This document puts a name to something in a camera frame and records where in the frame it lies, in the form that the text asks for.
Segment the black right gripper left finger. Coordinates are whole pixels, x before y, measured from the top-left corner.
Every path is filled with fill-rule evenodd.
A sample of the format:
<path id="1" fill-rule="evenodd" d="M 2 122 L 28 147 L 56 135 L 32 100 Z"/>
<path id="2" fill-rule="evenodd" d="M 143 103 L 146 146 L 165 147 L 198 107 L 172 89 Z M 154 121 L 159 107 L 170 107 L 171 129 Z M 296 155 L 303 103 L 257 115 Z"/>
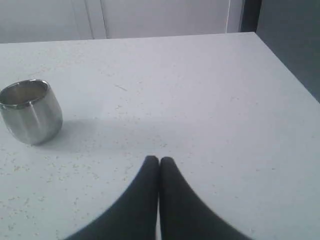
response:
<path id="1" fill-rule="evenodd" d="M 68 240 L 154 240 L 158 214 L 159 159 L 147 156 L 124 193 L 102 215 Z"/>

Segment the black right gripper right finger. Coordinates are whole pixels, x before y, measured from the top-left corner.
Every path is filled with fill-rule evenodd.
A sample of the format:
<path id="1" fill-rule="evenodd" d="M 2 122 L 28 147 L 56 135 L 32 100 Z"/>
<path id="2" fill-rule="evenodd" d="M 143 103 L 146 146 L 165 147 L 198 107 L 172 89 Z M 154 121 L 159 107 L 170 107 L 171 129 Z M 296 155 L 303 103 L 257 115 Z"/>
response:
<path id="1" fill-rule="evenodd" d="M 249 239 L 207 207 L 171 157 L 160 161 L 159 215 L 163 240 Z"/>

